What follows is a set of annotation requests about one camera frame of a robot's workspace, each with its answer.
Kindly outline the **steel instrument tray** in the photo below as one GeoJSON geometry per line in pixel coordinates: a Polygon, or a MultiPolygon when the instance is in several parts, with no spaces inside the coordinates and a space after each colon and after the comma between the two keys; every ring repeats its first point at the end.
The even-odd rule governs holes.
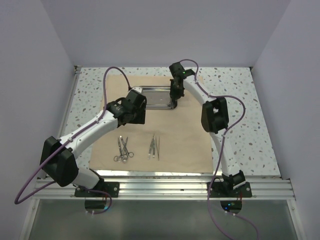
{"type": "Polygon", "coordinates": [[[173,110],[171,109],[170,86],[136,86],[143,88],[143,94],[146,96],[147,110],[173,110]]]}

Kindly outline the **steel tweezers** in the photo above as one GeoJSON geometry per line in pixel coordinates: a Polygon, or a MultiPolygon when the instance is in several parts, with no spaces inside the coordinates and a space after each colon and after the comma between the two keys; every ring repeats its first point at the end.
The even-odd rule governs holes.
{"type": "Polygon", "coordinates": [[[157,160],[160,160],[160,136],[157,136],[155,138],[155,142],[156,142],[156,153],[157,153],[157,160]]]}
{"type": "Polygon", "coordinates": [[[156,156],[156,138],[155,135],[152,137],[152,158],[155,158],[156,156]]]}
{"type": "Polygon", "coordinates": [[[149,145],[149,150],[148,150],[148,156],[147,159],[150,160],[152,157],[152,145],[153,145],[153,138],[151,139],[150,145],[149,145]]]}

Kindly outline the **steel surgical scissors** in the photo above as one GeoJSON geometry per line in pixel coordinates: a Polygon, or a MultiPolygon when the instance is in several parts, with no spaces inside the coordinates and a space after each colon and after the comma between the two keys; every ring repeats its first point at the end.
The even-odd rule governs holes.
{"type": "Polygon", "coordinates": [[[128,154],[127,154],[127,150],[126,150],[126,142],[123,139],[122,136],[119,136],[117,139],[117,145],[118,145],[118,155],[114,156],[113,160],[115,162],[122,162],[122,163],[126,163],[128,161],[128,154]]]}

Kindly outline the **steel forceps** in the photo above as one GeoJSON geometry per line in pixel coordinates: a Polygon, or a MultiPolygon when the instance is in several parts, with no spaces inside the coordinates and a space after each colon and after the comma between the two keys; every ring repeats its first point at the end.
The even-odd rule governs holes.
{"type": "Polygon", "coordinates": [[[132,151],[128,150],[127,145],[129,138],[127,137],[126,139],[124,139],[122,136],[120,136],[119,138],[122,143],[121,158],[123,162],[126,162],[129,158],[133,158],[135,154],[132,151]]]}

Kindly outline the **beige cloth wrap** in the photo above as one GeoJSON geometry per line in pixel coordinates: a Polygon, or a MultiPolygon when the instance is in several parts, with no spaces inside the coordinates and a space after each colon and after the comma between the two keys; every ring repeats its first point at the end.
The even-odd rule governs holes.
{"type": "Polygon", "coordinates": [[[93,170],[211,173],[214,164],[209,133],[201,124],[202,105],[188,92],[175,109],[147,110],[145,124],[126,124],[105,134],[92,147],[89,167],[93,170]],[[160,136],[159,160],[148,160],[153,135],[160,136]],[[118,137],[128,138],[134,153],[126,163],[114,161],[119,154],[118,137]]]}

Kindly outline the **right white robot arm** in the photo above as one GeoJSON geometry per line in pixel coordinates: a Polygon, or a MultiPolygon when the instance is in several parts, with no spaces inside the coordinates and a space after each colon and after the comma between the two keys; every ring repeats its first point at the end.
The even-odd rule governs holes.
{"type": "Polygon", "coordinates": [[[196,76],[192,69],[178,70],[172,72],[170,80],[170,97],[178,100],[184,96],[187,90],[202,105],[201,125],[205,132],[209,133],[216,149],[219,151],[217,167],[221,168],[222,181],[212,183],[209,190],[217,190],[218,195],[234,197],[242,187],[245,187],[246,178],[237,161],[229,156],[230,144],[226,140],[226,134],[230,128],[234,127],[241,120],[229,126],[229,112],[227,98],[237,101],[240,99],[234,96],[214,96],[211,95],[205,86],[198,80],[188,80],[190,76],[196,76]]]}

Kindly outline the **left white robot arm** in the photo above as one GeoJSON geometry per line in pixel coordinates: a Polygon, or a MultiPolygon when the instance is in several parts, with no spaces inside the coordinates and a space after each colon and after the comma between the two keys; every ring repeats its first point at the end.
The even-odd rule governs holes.
{"type": "Polygon", "coordinates": [[[92,196],[103,193],[102,178],[94,171],[81,168],[76,159],[80,154],[105,134],[126,124],[144,124],[147,98],[138,95],[133,98],[121,97],[106,104],[97,115],[78,131],[60,140],[49,137],[44,142],[40,168],[59,186],[69,184],[86,188],[92,196]]]}

